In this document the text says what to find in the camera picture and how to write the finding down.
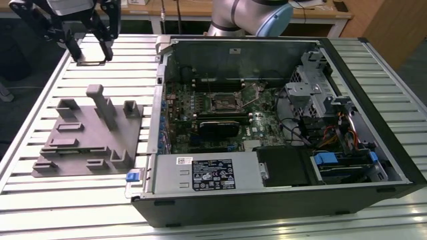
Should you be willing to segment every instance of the warning symbols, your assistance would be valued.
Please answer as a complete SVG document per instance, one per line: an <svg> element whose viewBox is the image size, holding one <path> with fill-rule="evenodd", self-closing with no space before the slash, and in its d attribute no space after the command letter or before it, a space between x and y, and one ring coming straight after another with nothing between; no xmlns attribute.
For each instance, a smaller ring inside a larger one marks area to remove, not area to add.
<svg viewBox="0 0 427 240"><path fill-rule="evenodd" d="M194 160L191 164L195 191L237 189L231 159Z"/></svg>
<svg viewBox="0 0 427 240"><path fill-rule="evenodd" d="M195 180L202 180L202 174L201 174L201 173L194 173L194 174L193 174L193 178L194 178Z"/></svg>

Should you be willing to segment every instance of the black cable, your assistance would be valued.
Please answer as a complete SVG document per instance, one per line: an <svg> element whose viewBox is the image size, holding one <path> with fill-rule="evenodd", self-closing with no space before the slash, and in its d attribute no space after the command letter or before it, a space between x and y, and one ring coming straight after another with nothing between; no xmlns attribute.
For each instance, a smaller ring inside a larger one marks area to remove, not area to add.
<svg viewBox="0 0 427 240"><path fill-rule="evenodd" d="M182 10L181 10L181 0L177 1L177 11L178 11L178 34L183 34L183 23L182 23Z"/></svg>
<svg viewBox="0 0 427 240"><path fill-rule="evenodd" d="M281 120L279 118L279 113L278 113L278 105L279 105L279 98L281 98L281 95L282 95L282 92L285 91L285 89L287 88L287 85L285 85L278 93L278 98L275 100L275 103L274 103L274 109L275 109L275 116L278 118L278 120ZM289 130L291 133L295 134L297 137L299 137L299 139L303 141L303 143L309 146L313 146L313 143L301 135L298 134L287 125L285 125L281 121L281 125L285 127L286 130Z"/></svg>
<svg viewBox="0 0 427 240"><path fill-rule="evenodd" d="M299 126L294 127L293 128L293 131L291 131L291 139L290 140L285 140L285 141L291 141L289 144L291 145L294 141L297 142L305 142L303 140L298 140L298 139L294 139L294 133L295 133L295 129L298 129Z"/></svg>
<svg viewBox="0 0 427 240"><path fill-rule="evenodd" d="M166 15L167 11L166 11L166 2L165 0L162 0L162 13ZM166 21L162 21L162 29L163 29L163 33L162 34L167 34L167 24Z"/></svg>
<svg viewBox="0 0 427 240"><path fill-rule="evenodd" d="M302 8L294 7L294 6L293 6L293 8L295 8L295 9L302 9L302 12L303 12L303 14L305 14L305 24L306 24L306 23L307 23L306 8L303 7L303 5L299 3L298 0L297 0L295 2L297 2L297 4L298 4Z"/></svg>

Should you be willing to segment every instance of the metal work surface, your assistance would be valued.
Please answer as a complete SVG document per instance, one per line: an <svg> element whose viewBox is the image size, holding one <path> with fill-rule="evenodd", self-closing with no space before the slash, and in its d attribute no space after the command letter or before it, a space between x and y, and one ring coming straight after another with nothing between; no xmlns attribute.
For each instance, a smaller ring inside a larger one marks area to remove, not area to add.
<svg viewBox="0 0 427 240"><path fill-rule="evenodd" d="M137 167L146 165L147 138L154 102L155 35L123 35L115 42L113 62L77 67L70 55L62 59L29 119L0 163L0 235L5 239L426 239L427 189L389 199L357 214L241 222L179 228L153 228L125 195L126 175L31 176L33 166L49 139L61 98L94 105L86 97L90 84L103 84L114 104L137 100L145 106ZM377 109L427 177L426 107L389 70L369 44L357 39L333 40ZM93 35L81 46L98 45ZM341 91L346 88L335 77Z"/></svg>

